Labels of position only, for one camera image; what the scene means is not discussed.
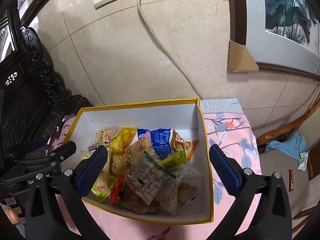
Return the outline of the person left hand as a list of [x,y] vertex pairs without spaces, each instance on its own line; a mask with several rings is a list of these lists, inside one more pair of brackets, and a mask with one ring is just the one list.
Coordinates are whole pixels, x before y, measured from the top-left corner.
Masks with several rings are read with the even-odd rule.
[[4,212],[12,224],[16,225],[20,222],[18,214],[13,209],[4,209]]

